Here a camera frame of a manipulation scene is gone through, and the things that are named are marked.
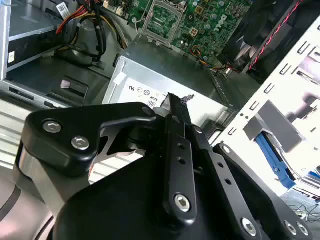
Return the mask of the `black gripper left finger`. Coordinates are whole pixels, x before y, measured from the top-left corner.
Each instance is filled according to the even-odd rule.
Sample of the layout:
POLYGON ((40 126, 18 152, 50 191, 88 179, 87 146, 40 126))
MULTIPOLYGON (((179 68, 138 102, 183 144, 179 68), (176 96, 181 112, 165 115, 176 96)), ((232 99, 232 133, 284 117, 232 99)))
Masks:
POLYGON ((30 114, 22 132, 21 164, 32 157, 68 177, 92 165, 135 152, 160 161, 160 208, 175 225, 197 217, 188 98, 168 93, 157 111, 141 102, 43 110, 30 114))

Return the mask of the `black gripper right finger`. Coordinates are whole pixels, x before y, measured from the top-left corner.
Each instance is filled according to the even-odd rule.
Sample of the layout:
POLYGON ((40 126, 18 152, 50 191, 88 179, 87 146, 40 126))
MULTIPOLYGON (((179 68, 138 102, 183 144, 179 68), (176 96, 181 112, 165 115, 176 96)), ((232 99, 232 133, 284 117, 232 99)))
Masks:
POLYGON ((227 145, 215 147, 187 128, 195 166, 198 215, 186 240, 311 240, 308 226, 227 145))

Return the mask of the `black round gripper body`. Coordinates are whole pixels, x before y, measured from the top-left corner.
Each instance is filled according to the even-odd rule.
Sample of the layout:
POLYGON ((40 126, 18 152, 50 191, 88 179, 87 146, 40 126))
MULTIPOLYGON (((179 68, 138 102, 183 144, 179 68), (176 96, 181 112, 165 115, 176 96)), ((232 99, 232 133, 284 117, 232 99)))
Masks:
POLYGON ((74 195, 57 217, 55 240, 185 240, 160 206, 160 161, 140 159, 74 195))

